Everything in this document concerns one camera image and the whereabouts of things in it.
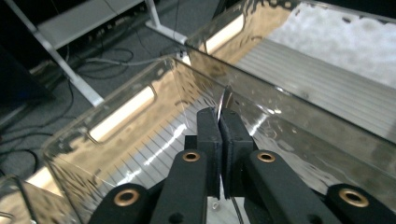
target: transparent container wall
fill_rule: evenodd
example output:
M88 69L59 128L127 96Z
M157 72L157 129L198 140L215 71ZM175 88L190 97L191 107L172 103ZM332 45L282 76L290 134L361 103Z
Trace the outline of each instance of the transparent container wall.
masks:
M310 188L359 186L396 211L396 145L201 51L191 66L237 94L238 112L261 149L278 153Z
M393 144L199 51L190 57L194 69L155 63L47 143L45 159L82 222L112 188L166 178L185 135L196 134L196 112L217 106L226 85L259 148L279 153L309 187L357 185L395 210ZM237 223L224 206L208 206L208 223Z
M396 22L297 0L241 1L186 44L396 143Z
M79 223L77 215L60 196L19 180L0 180L1 224Z

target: white surface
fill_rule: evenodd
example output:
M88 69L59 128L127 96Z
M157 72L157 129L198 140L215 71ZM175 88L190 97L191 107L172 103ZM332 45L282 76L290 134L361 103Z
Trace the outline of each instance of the white surface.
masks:
M102 120L98 125L90 130L90 136L97 142L102 142L106 139L105 136L109 132L112 132L117 126L125 122L131 115L141 108L145 103L152 102L154 100L154 92L150 87L146 87L139 92L134 98L120 106L106 119Z
M396 89L394 23L300 4L267 38Z
M143 0L91 0L38 25L38 30L59 49Z
M396 142L396 90L263 40L237 66Z
M212 54L217 48L239 34L244 28L244 21L245 16L242 14L207 39L205 44L207 54Z
M34 175L29 177L29 179L27 179L26 182L33 184L36 187L46 189L51 193L62 196L47 167L41 168Z

